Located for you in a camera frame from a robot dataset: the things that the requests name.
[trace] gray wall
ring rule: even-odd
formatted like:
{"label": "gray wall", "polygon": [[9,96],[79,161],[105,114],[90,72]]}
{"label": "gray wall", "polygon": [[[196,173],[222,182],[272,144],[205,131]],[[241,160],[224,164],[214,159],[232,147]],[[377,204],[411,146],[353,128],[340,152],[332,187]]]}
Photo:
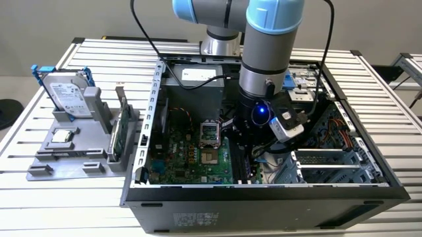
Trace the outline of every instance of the gray wall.
{"label": "gray wall", "polygon": [[[358,49],[372,63],[400,52],[422,53],[421,0],[333,0],[333,49]],[[74,37],[142,36],[129,0],[0,0],[0,76],[30,74],[30,66],[57,64]],[[205,27],[174,16],[170,0],[138,0],[151,37],[200,41]],[[324,48],[329,8],[308,0],[296,47]]]}

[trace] blue robot arm cap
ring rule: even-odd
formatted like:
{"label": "blue robot arm cap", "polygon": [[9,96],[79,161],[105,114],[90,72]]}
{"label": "blue robot arm cap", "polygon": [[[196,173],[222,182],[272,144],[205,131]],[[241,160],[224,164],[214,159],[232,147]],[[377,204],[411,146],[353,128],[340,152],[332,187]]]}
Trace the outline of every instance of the blue robot arm cap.
{"label": "blue robot arm cap", "polygon": [[304,5],[305,0],[252,0],[246,19],[260,32],[286,34],[301,25]]}
{"label": "blue robot arm cap", "polygon": [[198,23],[193,0],[173,0],[173,11],[182,20]]}

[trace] aluminum extrusion table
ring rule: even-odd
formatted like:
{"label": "aluminum extrusion table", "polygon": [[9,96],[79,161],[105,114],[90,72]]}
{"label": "aluminum extrusion table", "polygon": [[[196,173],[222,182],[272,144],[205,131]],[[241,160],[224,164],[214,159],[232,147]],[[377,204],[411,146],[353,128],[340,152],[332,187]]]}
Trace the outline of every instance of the aluminum extrusion table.
{"label": "aluminum extrusion table", "polygon": [[[200,52],[197,43],[157,42],[157,46],[162,52]],[[298,60],[321,60],[321,57],[322,50],[298,48],[292,56]],[[109,106],[119,108],[114,90],[125,86],[130,103],[143,114],[157,59],[145,41],[86,39],[73,43],[57,67],[81,69],[89,66]],[[332,50],[326,65],[412,200],[348,230],[245,234],[422,236],[422,123],[362,56]],[[0,230],[6,230],[0,236],[142,236],[145,232],[131,210],[119,207],[123,177],[50,182],[26,180],[34,154],[54,122],[53,109],[54,104],[41,89],[0,142]],[[242,233],[205,235],[241,236]]]}

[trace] sticker label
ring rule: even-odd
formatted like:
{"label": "sticker label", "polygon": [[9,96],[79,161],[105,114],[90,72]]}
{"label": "sticker label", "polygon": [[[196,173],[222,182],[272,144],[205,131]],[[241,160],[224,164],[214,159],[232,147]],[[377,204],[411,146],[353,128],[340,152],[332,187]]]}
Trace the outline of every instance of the sticker label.
{"label": "sticker label", "polygon": [[206,81],[216,77],[217,71],[214,69],[194,69],[186,68],[182,71],[182,80],[201,80]]}
{"label": "sticker label", "polygon": [[174,213],[174,223],[177,226],[216,226],[218,212]]}
{"label": "sticker label", "polygon": [[79,116],[91,116],[89,105],[82,95],[81,89],[71,83],[51,83],[54,94],[61,101],[65,111]]}

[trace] motherboard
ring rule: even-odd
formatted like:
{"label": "motherboard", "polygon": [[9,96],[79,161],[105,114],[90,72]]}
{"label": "motherboard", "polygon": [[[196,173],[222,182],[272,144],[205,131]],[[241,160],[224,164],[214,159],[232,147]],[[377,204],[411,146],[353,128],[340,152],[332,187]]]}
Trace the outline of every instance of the motherboard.
{"label": "motherboard", "polygon": [[[210,128],[204,126],[204,135],[210,134]],[[165,159],[151,160],[151,184],[233,184],[233,169],[230,159],[229,139],[221,141],[218,149],[201,148],[201,131],[188,131],[184,128],[170,129],[169,151]],[[254,183],[261,183],[260,166],[254,169]]]}

